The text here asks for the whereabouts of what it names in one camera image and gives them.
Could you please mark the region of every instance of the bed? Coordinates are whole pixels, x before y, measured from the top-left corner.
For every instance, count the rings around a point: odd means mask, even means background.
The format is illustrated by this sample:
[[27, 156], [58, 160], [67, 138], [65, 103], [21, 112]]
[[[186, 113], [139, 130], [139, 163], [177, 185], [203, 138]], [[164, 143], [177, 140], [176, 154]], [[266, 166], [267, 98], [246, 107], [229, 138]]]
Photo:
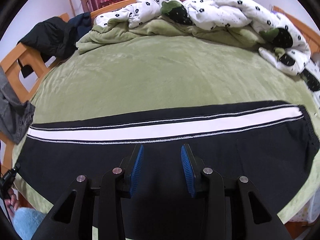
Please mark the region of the bed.
[[[131, 3], [135, 3], [135, 0], [125, 0], [98, 9], [91, 13], [92, 19], [101, 13]], [[273, 10], [285, 13], [276, 6]], [[320, 36], [299, 20], [287, 16], [305, 36], [312, 52], [319, 52]], [[160, 43], [167, 44], [162, 48], [166, 57], [154, 58], [153, 55], [159, 50]], [[139, 55], [137, 47], [146, 53]], [[185, 54], [186, 47], [197, 51], [199, 57], [180, 58], [177, 54], [179, 52]], [[139, 63], [130, 61], [126, 55], [134, 55]], [[107, 63], [93, 65], [92, 62], [97, 56], [102, 62], [108, 62], [113, 67], [106, 71]], [[38, 81], [30, 92], [19, 80], [20, 66], [16, 63], [18, 58], [23, 64], [30, 64], [38, 76]], [[47, 68], [39, 52], [21, 43], [1, 62], [19, 99], [21, 101], [30, 99], [36, 106], [35, 123], [84, 120], [161, 108], [284, 100], [305, 105], [316, 133], [320, 134], [319, 111], [304, 82], [280, 73], [258, 53], [248, 49], [221, 45], [190, 36], [141, 36], [126, 43], [103, 46], [83, 55], [79, 55], [76, 51], [67, 62], [55, 67], [58, 62], [55, 61]], [[81, 69], [76, 68], [79, 62]], [[147, 62], [154, 62], [152, 64], [154, 68], [145, 68]], [[158, 67], [159, 62], [166, 64]], [[212, 65], [220, 70], [213, 71]], [[121, 73], [127, 73], [127, 76], [121, 79], [119, 78]], [[94, 79], [94, 82], [85, 83], [90, 78]], [[6, 144], [2, 165], [2, 169], [6, 170], [16, 162], [24, 140], [15, 146], [3, 134], [0, 134], [0, 138]], [[316, 192], [320, 184], [319, 174], [318, 154], [307, 182], [278, 213], [283, 223], [296, 214]], [[48, 212], [52, 207], [49, 201], [33, 190], [21, 177], [17, 177], [15, 186], [36, 209]]]

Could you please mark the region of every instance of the crumpled quilt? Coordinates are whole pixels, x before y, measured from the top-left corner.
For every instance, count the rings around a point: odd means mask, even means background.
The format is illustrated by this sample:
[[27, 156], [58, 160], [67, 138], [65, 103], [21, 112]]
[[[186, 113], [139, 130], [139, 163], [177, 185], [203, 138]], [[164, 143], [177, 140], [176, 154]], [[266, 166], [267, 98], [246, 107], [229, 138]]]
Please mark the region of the crumpled quilt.
[[[148, 30], [144, 28], [145, 31], [142, 32], [132, 31], [160, 16], [160, 19], [170, 25], [162, 22], [160, 30], [154, 32], [156, 25], [153, 23], [153, 28], [149, 25]], [[275, 52], [271, 52], [268, 46], [260, 46], [260, 55], [289, 75], [300, 74], [311, 56], [305, 38], [285, 15], [270, 12], [253, 0], [136, 0], [134, 4], [97, 16], [95, 24], [92, 31], [77, 42], [80, 53], [146, 35], [194, 35], [251, 49], [269, 42]], [[249, 37], [253, 40], [239, 34], [239, 30], [237, 35], [233, 34], [234, 28], [248, 26], [256, 34], [250, 33]], [[227, 38], [216, 37], [217, 31], [224, 32]]]

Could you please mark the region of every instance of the green fleece blanket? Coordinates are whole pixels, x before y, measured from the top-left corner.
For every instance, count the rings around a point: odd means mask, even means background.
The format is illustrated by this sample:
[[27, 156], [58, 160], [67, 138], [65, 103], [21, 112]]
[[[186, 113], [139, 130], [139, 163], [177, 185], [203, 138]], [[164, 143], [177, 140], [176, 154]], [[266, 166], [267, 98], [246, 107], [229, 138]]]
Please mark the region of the green fleece blanket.
[[[284, 100], [305, 105], [319, 134], [319, 113], [302, 80], [293, 80], [258, 53], [246, 49], [191, 35], [139, 34], [148, 33], [147, 26], [136, 28], [134, 33], [124, 32], [137, 38], [98, 46], [82, 55], [76, 51], [66, 63], [52, 69], [31, 99], [36, 106], [34, 123], [161, 108]], [[83, 46], [92, 45], [92, 41], [83, 43]], [[24, 140], [14, 148], [13, 163], [23, 143]], [[317, 154], [307, 182], [278, 214], [284, 223], [314, 194], [320, 184], [319, 175], [320, 155]], [[48, 212], [52, 207], [21, 177], [17, 177], [15, 185], [36, 209]]]
[[252, 50], [258, 50], [262, 44], [266, 43], [250, 26], [243, 28], [215, 27], [212, 31], [205, 31], [195, 25], [181, 25], [165, 16], [160, 16], [132, 29], [129, 29], [126, 21], [119, 22], [111, 19], [106, 27], [95, 25], [89, 33], [76, 43], [76, 46], [79, 53], [83, 54], [106, 44], [120, 43], [151, 35], [169, 37], [194, 36], [208, 41]]

